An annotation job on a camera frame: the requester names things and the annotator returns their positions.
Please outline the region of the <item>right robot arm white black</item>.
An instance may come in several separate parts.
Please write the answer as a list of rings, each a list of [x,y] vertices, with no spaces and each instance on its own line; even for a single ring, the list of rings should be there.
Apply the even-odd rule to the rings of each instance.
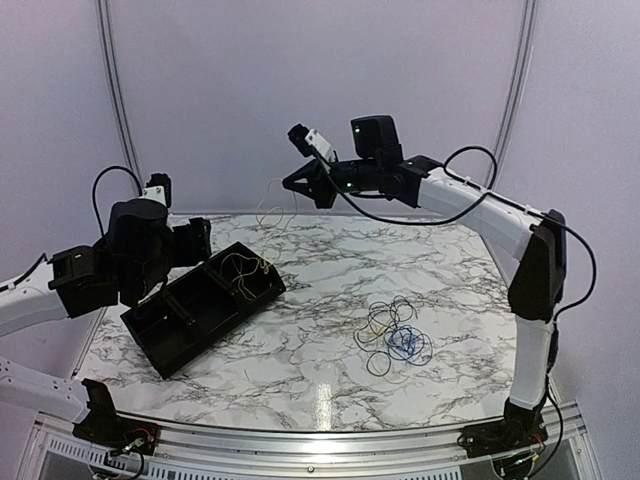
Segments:
[[[557,345],[552,321],[567,270],[563,215],[513,203],[429,157],[406,158],[389,115],[357,118],[350,128],[357,157],[340,160],[317,130],[294,125],[288,139],[307,162],[283,180],[284,188],[311,199],[319,209],[331,208],[337,197],[347,202],[362,195],[397,200],[436,214],[434,226],[459,223],[473,230],[518,261],[508,286],[517,338],[504,418],[526,428],[537,425]]]

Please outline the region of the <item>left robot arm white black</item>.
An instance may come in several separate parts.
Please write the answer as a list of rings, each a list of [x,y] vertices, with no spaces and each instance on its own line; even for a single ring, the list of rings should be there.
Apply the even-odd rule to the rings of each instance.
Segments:
[[[208,220],[171,227],[157,200],[113,205],[108,229],[92,246],[44,257],[1,287],[1,334],[74,319],[117,304],[136,307],[174,268],[211,255]],[[64,380],[1,360],[1,400],[79,424],[91,413],[113,411],[108,388],[90,379]]]

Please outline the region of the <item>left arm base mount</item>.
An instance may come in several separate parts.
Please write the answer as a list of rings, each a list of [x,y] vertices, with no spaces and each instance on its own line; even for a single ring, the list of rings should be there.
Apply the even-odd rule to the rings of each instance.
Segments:
[[[156,423],[97,411],[90,411],[72,430],[76,438],[117,451],[141,440],[142,444],[133,446],[132,450],[143,455],[154,453],[159,433],[160,427]]]

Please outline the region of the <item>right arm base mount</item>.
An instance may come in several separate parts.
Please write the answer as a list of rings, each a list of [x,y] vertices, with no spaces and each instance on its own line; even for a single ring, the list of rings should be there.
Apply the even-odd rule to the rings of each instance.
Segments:
[[[532,409],[517,406],[510,398],[505,401],[503,416],[494,421],[485,421],[463,427],[457,438],[459,447],[469,458],[505,453],[548,439],[542,417],[542,409],[548,392]]]

